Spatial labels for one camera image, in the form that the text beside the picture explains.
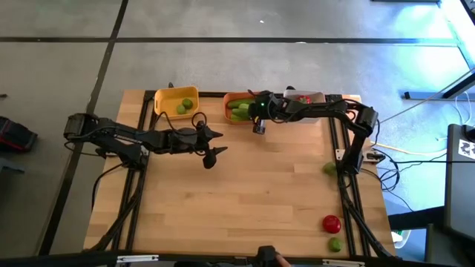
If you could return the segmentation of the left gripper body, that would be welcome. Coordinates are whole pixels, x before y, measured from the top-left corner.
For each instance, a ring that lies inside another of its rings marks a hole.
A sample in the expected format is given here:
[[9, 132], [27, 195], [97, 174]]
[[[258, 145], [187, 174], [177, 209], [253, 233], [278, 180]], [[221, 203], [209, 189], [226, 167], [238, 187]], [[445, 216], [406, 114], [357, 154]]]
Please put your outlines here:
[[166, 135], [164, 154], [206, 154], [209, 151], [210, 129], [208, 126], [168, 129], [163, 133]]

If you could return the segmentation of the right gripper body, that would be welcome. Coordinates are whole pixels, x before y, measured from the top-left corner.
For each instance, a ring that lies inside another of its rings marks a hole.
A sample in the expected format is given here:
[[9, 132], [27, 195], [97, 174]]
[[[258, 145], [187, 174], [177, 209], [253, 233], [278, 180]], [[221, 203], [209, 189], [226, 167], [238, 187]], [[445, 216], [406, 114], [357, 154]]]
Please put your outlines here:
[[270, 119], [273, 122], [285, 122], [285, 98], [270, 91], [262, 91], [254, 99], [254, 122]]

